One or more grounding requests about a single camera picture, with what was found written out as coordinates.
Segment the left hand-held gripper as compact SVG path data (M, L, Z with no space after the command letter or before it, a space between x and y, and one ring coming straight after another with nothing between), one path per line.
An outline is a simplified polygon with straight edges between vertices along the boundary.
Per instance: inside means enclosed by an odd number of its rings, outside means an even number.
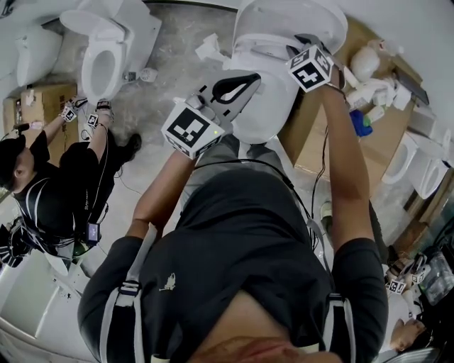
M161 131L174 149L195 160L228 135L232 121L261 84L256 72L217 72L204 82L204 95L194 90L178 101Z

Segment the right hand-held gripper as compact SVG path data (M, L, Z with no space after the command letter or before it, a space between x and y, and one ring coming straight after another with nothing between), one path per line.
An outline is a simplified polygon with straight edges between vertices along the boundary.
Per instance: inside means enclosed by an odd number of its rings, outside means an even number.
M316 35L300 33L294 36L300 45L286 47L289 55L287 72L299 87L308 93L331 81L335 63L331 54L319 44Z

